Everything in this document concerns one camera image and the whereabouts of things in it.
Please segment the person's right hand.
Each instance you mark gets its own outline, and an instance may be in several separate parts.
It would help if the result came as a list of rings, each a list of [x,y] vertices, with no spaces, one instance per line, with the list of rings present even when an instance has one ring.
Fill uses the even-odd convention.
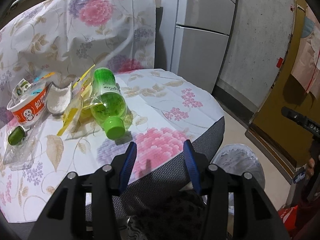
[[[309,161],[306,163],[305,165],[306,178],[310,179],[314,175],[314,167],[317,160],[319,160],[319,155],[315,159],[310,158]]]

